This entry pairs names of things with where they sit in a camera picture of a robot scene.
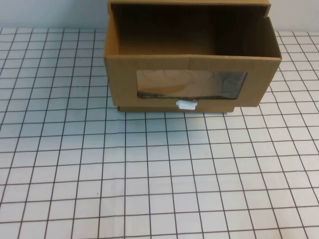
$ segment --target box front panel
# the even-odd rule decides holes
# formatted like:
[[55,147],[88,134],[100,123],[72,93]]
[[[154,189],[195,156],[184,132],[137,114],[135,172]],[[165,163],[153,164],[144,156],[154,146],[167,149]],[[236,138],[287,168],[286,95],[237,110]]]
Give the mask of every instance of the box front panel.
[[198,107],[257,106],[279,63],[280,58],[222,56],[107,59],[113,102],[126,107],[176,107],[181,99]]

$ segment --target drawer handle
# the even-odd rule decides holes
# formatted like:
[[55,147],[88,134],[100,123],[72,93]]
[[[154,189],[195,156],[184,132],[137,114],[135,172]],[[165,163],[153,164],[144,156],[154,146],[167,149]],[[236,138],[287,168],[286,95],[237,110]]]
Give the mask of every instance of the drawer handle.
[[189,110],[193,111],[196,109],[197,102],[192,102],[192,101],[177,101],[176,105],[180,110]]

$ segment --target brown cardboard box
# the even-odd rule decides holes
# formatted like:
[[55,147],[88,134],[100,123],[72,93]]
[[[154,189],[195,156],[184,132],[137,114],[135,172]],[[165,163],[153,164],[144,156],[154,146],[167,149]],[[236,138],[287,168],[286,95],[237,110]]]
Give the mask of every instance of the brown cardboard box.
[[121,111],[255,107],[281,54],[268,0],[110,0],[104,60]]

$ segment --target cardboard flap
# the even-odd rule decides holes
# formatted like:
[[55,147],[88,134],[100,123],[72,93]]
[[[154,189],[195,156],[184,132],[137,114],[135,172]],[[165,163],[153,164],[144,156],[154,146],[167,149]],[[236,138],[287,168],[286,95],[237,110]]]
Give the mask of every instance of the cardboard flap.
[[109,0],[109,14],[113,4],[259,6],[264,17],[268,16],[271,6],[269,0]]
[[109,0],[110,4],[270,5],[269,0]]

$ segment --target box base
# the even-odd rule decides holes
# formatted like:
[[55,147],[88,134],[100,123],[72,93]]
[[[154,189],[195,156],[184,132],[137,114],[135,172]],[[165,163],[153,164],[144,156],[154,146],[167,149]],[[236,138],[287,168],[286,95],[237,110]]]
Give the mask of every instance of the box base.
[[118,111],[121,112],[197,112],[197,113],[230,113],[234,111],[234,107],[211,107],[211,108],[199,108],[194,111],[180,110],[177,107],[132,107],[132,106],[120,106]]

